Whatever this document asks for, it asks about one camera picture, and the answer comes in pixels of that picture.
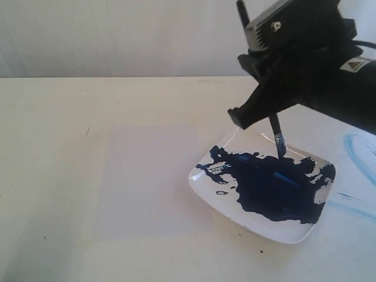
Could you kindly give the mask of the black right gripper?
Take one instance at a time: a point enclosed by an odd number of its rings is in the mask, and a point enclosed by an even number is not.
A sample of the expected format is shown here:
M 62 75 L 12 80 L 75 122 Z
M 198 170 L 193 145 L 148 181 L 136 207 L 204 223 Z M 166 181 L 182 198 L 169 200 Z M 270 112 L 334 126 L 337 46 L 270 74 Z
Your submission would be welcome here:
M 306 103 L 334 79 L 330 71 L 339 60 L 360 49 L 353 43 L 357 34 L 353 19 L 332 20 L 328 27 L 324 36 L 317 35 L 307 46 L 239 55 L 240 66 L 258 86 L 243 105 L 227 111 L 235 125 L 247 129 L 291 106 Z

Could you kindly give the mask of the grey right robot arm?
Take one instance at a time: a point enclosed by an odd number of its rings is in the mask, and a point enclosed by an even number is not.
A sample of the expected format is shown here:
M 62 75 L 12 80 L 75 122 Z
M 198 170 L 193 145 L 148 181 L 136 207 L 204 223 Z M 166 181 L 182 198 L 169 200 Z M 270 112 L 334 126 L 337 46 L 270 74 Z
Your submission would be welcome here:
M 247 129 L 256 122 L 295 105 L 303 105 L 375 133 L 375 60 L 362 58 L 355 21 L 340 16 L 321 22 L 302 40 L 281 49 L 238 57 L 258 86 L 238 108 L 232 121 Z

